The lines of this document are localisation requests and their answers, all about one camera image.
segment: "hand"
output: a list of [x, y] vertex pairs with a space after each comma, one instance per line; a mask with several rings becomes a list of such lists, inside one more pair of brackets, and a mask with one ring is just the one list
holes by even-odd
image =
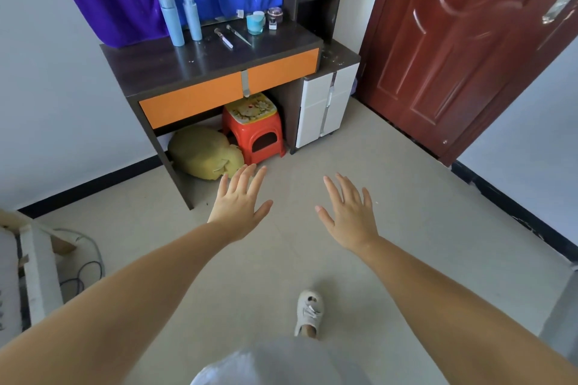
[[249, 186], [249, 178], [253, 176], [255, 169], [256, 164], [242, 166], [231, 178], [228, 189], [227, 174], [221, 177], [217, 199], [207, 222], [224, 228], [231, 242], [240, 241], [247, 236], [267, 216], [273, 205], [270, 199], [255, 211], [256, 196], [267, 173], [267, 167], [262, 167], [256, 173]]
[[379, 239], [378, 227], [375, 225], [371, 196], [364, 187], [363, 202], [356, 187], [349, 178], [335, 174], [341, 184], [343, 198], [339, 194], [333, 181], [327, 176], [323, 177], [329, 198], [333, 205], [335, 220], [333, 220], [321, 206], [315, 206], [319, 219], [323, 222], [327, 231], [343, 248], [356, 252], [368, 242]]

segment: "person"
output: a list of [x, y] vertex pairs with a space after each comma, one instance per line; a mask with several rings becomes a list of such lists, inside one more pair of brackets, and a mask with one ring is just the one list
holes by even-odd
[[[255, 211], [266, 174], [243, 166], [220, 182], [206, 224], [95, 283], [0, 350], [3, 385], [118, 384], [163, 329], [202, 268], [269, 213]], [[367, 189], [337, 174], [324, 182], [329, 234], [370, 267], [450, 384], [578, 384], [578, 370], [497, 308], [379, 236]], [[298, 299], [298, 337], [265, 342], [206, 367], [194, 385], [367, 384], [353, 362], [317, 340], [321, 295]]]

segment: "white shoe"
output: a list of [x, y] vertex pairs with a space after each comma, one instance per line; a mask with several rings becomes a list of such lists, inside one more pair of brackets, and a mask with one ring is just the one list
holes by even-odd
[[315, 334], [319, 335], [319, 325], [322, 322], [325, 308], [323, 298], [315, 291], [309, 289], [301, 292], [297, 300], [297, 325], [295, 326], [295, 336], [299, 335], [301, 327], [305, 324], [315, 329]]

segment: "stuffed animal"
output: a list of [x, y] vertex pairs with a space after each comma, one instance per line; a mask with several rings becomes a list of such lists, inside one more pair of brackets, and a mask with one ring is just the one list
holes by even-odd
[[175, 166], [193, 177], [216, 180], [233, 176], [244, 164], [243, 153], [223, 133], [192, 125], [176, 132], [169, 142]]

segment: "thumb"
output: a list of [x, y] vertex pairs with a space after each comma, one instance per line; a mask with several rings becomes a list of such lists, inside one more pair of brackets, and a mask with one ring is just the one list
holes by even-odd
[[321, 207], [320, 205], [316, 205], [315, 206], [315, 211], [317, 212], [317, 215], [319, 216], [319, 219], [323, 222], [323, 225], [325, 226], [325, 228], [327, 229], [327, 231], [329, 233], [331, 233], [331, 230], [333, 229], [333, 227], [335, 227], [335, 222], [333, 221], [333, 219], [329, 216], [329, 214], [327, 213], [327, 210], [325, 210], [323, 207]]
[[273, 205], [273, 200], [269, 199], [267, 201], [265, 201], [263, 204], [261, 204], [261, 207], [259, 207], [254, 216], [254, 219], [256, 221], [256, 223], [258, 224], [259, 222], [263, 221], [263, 218], [265, 216], [267, 216], [267, 214], [269, 214], [269, 211], [271, 210], [271, 206]]

